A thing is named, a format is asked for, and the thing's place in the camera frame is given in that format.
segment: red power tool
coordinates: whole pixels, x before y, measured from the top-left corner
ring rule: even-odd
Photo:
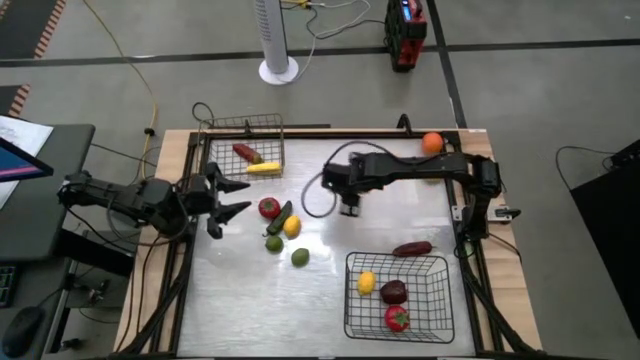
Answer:
[[[384,28],[393,70],[413,69],[427,37],[427,19],[420,0],[389,0]]]

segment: paper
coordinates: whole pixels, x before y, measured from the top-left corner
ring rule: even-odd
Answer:
[[[32,124],[23,120],[0,116],[0,137],[11,142],[31,156],[38,155],[51,135],[53,127]],[[0,209],[11,196],[19,181],[0,183]]]

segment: orange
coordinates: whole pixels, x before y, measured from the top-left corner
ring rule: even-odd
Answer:
[[[438,133],[427,133],[422,138],[422,151],[427,155],[439,153],[442,151],[443,145],[444,140],[442,140],[442,136]]]

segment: gray floor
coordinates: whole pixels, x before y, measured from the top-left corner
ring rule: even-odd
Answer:
[[[159,55],[260,50],[251,2],[92,3],[127,54]],[[370,18],[382,18],[386,2],[372,2]],[[450,44],[640,37],[640,3],[634,0],[437,4]],[[316,29],[333,27],[357,12],[322,11]],[[309,47],[303,27],[309,16],[285,15],[290,48]],[[379,46],[381,38],[382,27],[369,24],[320,46]],[[430,30],[427,42],[433,39]],[[69,1],[45,57],[105,56],[117,56],[109,38],[81,1]],[[640,342],[557,175],[553,155],[567,144],[615,151],[640,137],[640,48],[455,53],[451,61],[468,125],[489,129],[509,203],[523,210],[514,228],[545,349],[559,355],[638,359]],[[405,112],[416,127],[456,126],[435,53],[422,54],[409,74],[391,72],[385,55],[317,57],[300,81],[282,88],[263,84],[258,64],[225,60],[140,66],[158,99],[159,133],[195,128],[191,105],[196,101],[208,102],[220,117],[279,112],[289,124],[389,127]],[[24,118],[45,124],[92,123],[95,142],[141,152],[151,104],[126,65],[0,69],[0,85],[23,83],[31,84]],[[563,170],[577,185],[602,171],[600,161],[592,154],[567,153]],[[130,181],[135,168],[135,162],[99,149],[91,150],[86,163],[95,176],[119,182]],[[103,211],[83,213],[99,229],[107,228]],[[85,321],[73,317],[69,334],[90,338],[82,356],[104,354],[115,326]]]

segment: yellow lemon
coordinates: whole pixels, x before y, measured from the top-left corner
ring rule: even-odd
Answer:
[[[293,239],[300,234],[301,227],[302,223],[300,222],[300,218],[293,215],[285,220],[282,230],[284,230],[284,234],[287,235],[289,239]]]
[[[360,296],[369,295],[376,285],[376,275],[371,271],[363,272],[358,278],[358,293]]]

